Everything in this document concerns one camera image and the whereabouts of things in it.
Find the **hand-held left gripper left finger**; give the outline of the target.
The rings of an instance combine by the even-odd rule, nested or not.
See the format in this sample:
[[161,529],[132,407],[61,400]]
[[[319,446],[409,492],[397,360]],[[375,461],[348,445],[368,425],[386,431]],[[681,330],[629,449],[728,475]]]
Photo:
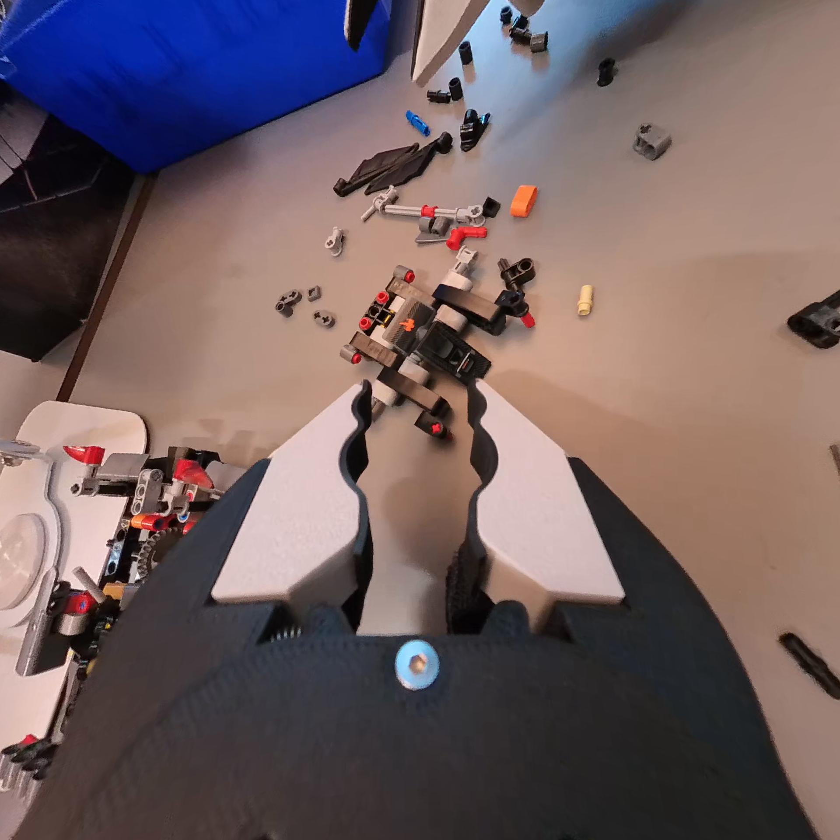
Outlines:
[[211,596],[281,602],[296,617],[326,604],[355,632],[373,572],[368,466],[371,383],[362,381],[259,462],[259,478]]

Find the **black angled lego connector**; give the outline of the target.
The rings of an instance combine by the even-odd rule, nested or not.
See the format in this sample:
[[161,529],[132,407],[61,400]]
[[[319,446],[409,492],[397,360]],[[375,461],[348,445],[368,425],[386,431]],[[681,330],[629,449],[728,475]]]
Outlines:
[[794,335],[819,350],[839,344],[839,291],[791,315],[786,325]]

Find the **black lego piece blue pin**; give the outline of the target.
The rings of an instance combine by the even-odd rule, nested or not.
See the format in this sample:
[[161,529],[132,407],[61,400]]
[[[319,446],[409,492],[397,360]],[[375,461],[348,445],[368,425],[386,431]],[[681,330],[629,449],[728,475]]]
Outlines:
[[489,112],[479,114],[473,108],[465,111],[459,127],[459,148],[462,152],[467,153],[475,149],[490,126],[490,116]]

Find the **grey lego axle assembly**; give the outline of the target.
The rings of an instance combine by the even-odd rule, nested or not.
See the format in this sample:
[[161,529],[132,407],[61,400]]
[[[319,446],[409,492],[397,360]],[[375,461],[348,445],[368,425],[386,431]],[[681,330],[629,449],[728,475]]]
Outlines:
[[[400,193],[397,187],[389,186],[383,192],[374,195],[371,205],[362,213],[360,220],[362,223],[366,223],[377,216],[412,219],[417,225],[418,233],[415,239],[417,244],[442,243],[446,245],[447,237],[453,228],[465,225],[487,227],[486,218],[482,215],[481,208],[482,205],[456,208],[427,204],[421,206],[405,205],[400,203]],[[474,239],[467,240],[465,246]]]

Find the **black grey lego subassembly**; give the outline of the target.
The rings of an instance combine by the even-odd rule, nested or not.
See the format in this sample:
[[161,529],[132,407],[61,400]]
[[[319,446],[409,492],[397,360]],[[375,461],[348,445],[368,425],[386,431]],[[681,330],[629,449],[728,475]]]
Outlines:
[[408,401],[419,409],[415,427],[431,438],[452,438],[450,405],[430,378],[445,374],[464,386],[484,378],[491,362],[463,337],[467,327],[502,334],[511,319],[532,328],[523,291],[508,290],[490,300],[472,289],[470,270],[477,252],[463,247],[456,262],[433,291],[425,291],[412,269],[398,265],[385,288],[364,310],[351,340],[340,350],[350,364],[376,363],[380,372],[371,392],[371,417]]

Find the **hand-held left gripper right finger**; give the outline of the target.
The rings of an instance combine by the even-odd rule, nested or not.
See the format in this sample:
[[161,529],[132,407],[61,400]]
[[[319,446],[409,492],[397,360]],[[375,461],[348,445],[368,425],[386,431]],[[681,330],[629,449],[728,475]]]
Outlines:
[[446,580],[452,634],[476,634],[493,606],[518,602],[541,631],[559,602],[619,605],[625,590],[565,450],[476,380],[469,462],[479,486]]

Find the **blue storage bin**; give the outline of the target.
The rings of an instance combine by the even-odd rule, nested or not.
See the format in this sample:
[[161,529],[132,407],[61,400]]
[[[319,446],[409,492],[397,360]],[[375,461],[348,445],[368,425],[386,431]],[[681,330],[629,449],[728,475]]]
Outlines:
[[382,74],[391,2],[357,50],[345,2],[18,1],[2,78],[150,173]]

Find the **white book stand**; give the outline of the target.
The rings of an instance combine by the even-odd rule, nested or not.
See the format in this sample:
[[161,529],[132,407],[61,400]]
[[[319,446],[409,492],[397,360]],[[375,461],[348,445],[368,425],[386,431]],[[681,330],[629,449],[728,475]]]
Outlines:
[[[83,468],[64,451],[65,445],[98,445],[107,455],[143,453],[148,434],[141,417],[97,406],[47,401],[27,415],[13,438],[36,445],[54,460],[49,496],[61,519],[59,572],[68,581],[82,567],[99,578],[106,564],[106,542],[112,537],[123,501],[112,497],[76,498],[70,486]],[[47,571],[56,551],[56,521],[45,499],[46,464],[25,461],[4,468],[1,476],[2,526],[17,515],[38,514],[47,531]],[[24,642],[28,613],[35,606],[40,580],[13,610],[2,611],[1,630],[1,740],[2,747],[33,734],[46,735],[65,683],[67,665],[40,675],[20,676],[16,663]]]

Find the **large lego car chassis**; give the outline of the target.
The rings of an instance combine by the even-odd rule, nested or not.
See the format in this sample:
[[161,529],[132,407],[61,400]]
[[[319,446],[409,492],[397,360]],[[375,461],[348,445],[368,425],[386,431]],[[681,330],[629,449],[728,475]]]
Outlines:
[[2,793],[27,805],[54,762],[105,638],[165,555],[226,492],[221,478],[226,465],[207,450],[171,447],[165,458],[152,458],[67,445],[64,453],[84,468],[70,487],[73,497],[116,498],[123,506],[99,577],[80,567],[68,580],[60,571],[60,511],[50,496],[55,460],[28,442],[2,441],[4,467],[45,462],[45,503],[56,517],[50,562],[47,526],[39,514],[17,515],[2,528],[2,611],[35,595],[15,670],[27,677],[69,666],[46,735],[28,734],[2,748]]

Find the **black lego wing panel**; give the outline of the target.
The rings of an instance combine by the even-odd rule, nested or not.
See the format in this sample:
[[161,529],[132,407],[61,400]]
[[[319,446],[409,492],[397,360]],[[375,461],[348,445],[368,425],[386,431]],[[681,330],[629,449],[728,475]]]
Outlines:
[[349,179],[339,178],[333,191],[346,197],[364,188],[365,195],[383,192],[389,186],[402,186],[425,173],[438,154],[447,154],[454,139],[448,132],[421,147],[418,143],[378,152],[363,160]]

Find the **dark grey lego cross block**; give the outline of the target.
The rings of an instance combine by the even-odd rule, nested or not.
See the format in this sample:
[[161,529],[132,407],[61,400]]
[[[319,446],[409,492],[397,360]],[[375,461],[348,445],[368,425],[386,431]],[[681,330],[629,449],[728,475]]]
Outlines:
[[656,161],[671,146],[670,132],[651,122],[643,122],[636,130],[633,150],[648,161]]

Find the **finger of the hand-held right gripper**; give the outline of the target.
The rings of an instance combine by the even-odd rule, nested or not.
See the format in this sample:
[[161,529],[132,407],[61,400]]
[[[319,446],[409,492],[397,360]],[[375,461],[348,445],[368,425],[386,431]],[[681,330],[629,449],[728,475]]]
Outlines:
[[359,51],[368,41],[386,47],[389,37],[388,1],[346,1],[343,34],[352,51]]
[[412,81],[427,84],[457,50],[488,1],[421,1],[416,11]]

